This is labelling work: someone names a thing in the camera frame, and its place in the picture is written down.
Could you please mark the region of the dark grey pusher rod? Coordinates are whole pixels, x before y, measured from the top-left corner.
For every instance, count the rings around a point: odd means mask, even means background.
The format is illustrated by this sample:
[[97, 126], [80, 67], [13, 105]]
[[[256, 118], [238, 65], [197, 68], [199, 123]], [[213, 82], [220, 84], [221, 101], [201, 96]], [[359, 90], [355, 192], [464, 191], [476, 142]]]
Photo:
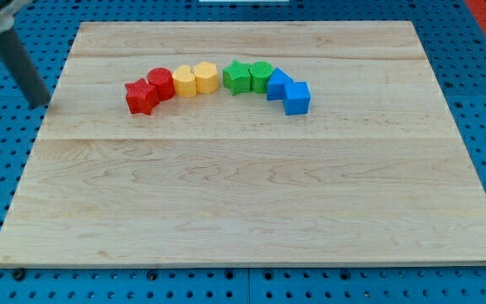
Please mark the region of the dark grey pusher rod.
[[14, 28], [0, 33], [0, 59], [28, 101], [30, 108], [49, 103], [51, 93]]

